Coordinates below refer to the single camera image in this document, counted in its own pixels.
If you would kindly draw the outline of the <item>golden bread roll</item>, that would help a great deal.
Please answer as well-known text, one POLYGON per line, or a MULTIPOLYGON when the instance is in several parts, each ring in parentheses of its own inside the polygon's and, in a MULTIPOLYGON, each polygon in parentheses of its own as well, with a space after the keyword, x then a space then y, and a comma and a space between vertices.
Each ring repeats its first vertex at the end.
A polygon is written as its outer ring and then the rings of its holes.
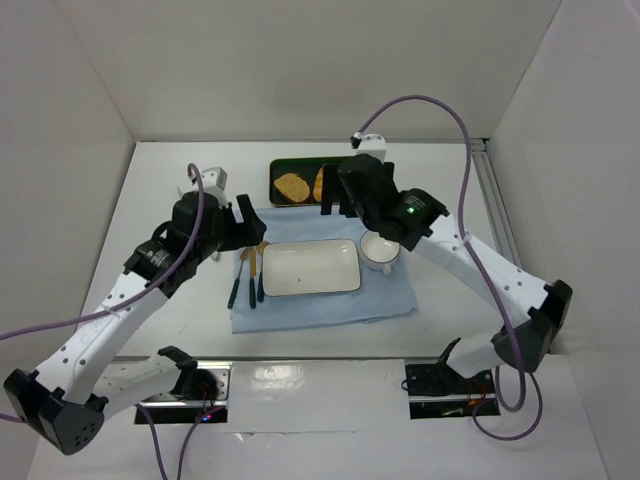
POLYGON ((317 203, 322 202, 322 194, 323 194, 323 179, 324 179, 324 168, 321 167, 315 176, 314 185, 313 185, 313 199, 317 203))

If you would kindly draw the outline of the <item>metal food tongs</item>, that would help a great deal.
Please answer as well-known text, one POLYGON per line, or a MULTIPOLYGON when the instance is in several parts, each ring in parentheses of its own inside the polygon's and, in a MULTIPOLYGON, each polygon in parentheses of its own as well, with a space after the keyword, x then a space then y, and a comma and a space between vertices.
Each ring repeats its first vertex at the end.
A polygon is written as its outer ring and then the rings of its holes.
MULTIPOLYGON (((181 190, 181 188, 179 186, 176 187, 177 193, 178 193, 178 198, 181 198, 184 194, 184 192, 181 190)), ((213 262, 218 262, 220 260, 220 253, 218 251, 214 251, 211 255, 210 255, 210 259, 213 262)))

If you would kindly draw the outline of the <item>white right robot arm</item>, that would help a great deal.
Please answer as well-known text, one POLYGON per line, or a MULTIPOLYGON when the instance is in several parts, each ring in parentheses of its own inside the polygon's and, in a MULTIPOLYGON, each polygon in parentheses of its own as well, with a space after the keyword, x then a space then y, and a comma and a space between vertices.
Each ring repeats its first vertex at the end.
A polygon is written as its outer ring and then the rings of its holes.
POLYGON ((548 283, 501 256, 469 232, 427 192, 399 190, 390 162, 359 154, 323 168, 321 212, 340 214, 436 263, 508 315, 497 332, 453 340, 438 362, 448 379, 472 378, 502 365, 537 370, 561 329, 573 296, 562 280, 548 283))

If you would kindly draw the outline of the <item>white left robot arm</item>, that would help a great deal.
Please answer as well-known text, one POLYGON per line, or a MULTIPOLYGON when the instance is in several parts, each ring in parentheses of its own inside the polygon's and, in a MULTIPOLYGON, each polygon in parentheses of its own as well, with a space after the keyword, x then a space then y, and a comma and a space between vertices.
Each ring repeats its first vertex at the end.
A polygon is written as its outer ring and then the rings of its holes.
POLYGON ((139 327, 195 276, 217 252, 258 245, 266 232, 248 195, 240 211, 220 205, 211 194, 190 192, 174 204, 172 217, 136 247, 97 317, 75 333, 33 371, 16 369, 3 388, 20 420, 57 450, 84 449, 104 422, 160 393, 184 396, 199 384, 216 390, 212 375, 175 346, 115 374, 106 367, 139 327))

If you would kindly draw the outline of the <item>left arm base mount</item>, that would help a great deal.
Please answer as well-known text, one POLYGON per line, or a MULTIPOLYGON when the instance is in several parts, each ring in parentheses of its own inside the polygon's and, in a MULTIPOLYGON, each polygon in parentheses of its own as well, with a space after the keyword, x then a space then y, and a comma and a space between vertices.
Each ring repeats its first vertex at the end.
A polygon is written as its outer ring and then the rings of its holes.
POLYGON ((226 423, 231 373, 230 361, 199 360, 195 379, 182 393, 156 394, 141 406, 156 425, 187 425, 201 416, 203 424, 226 423))

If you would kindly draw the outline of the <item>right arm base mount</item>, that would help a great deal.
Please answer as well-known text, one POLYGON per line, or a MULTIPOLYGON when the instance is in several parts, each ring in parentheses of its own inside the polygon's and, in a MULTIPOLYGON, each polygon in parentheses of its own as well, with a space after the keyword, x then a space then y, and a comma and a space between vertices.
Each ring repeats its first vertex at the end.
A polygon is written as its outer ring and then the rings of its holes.
POLYGON ((493 374, 466 379, 436 363, 408 363, 400 388, 408 395, 412 420, 499 416, 493 374))

